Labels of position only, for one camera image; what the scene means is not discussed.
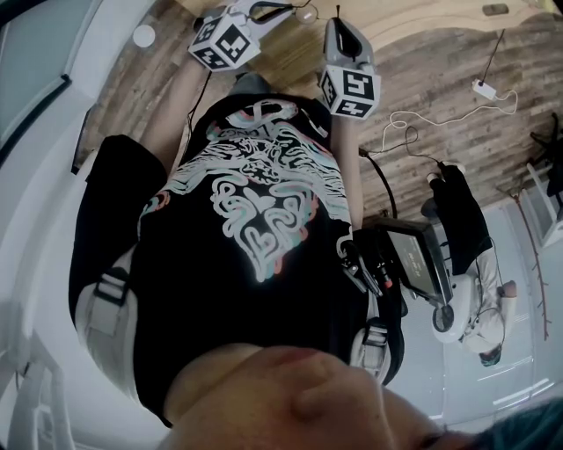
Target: black t-shirt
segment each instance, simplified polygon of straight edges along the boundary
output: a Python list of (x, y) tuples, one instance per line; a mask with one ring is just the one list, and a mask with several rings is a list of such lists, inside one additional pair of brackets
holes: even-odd
[(81, 290), (135, 243), (135, 383), (162, 417), (174, 377), (217, 346), (319, 349), (348, 362), (367, 297), (344, 275), (351, 238), (330, 115), (282, 95), (232, 96), (199, 121), (176, 173), (125, 136), (88, 178), (70, 270)]

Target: white cube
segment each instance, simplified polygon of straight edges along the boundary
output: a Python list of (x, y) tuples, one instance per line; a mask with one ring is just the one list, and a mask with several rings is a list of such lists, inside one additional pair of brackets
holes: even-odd
[(362, 70), (327, 65), (320, 88), (331, 114), (365, 120), (379, 104), (381, 77)]
[(247, 27), (224, 15), (201, 26), (189, 52), (212, 72), (221, 72), (249, 62), (260, 54), (260, 47), (252, 40)]

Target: white shirt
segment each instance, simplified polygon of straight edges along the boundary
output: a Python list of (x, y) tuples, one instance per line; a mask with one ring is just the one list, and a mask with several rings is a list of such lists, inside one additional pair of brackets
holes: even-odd
[(472, 299), (470, 322), (464, 333), (464, 346), (472, 352), (490, 352), (501, 344), (512, 329), (516, 310), (516, 298), (501, 297), (501, 285), (494, 248), (484, 251), (467, 270), (479, 284), (479, 272), (483, 287), (481, 307), (480, 287)]

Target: teal hair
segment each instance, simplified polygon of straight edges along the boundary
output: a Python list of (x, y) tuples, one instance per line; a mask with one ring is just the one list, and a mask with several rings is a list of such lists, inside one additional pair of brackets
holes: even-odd
[(515, 414), (475, 437), (474, 450), (560, 450), (563, 399)]

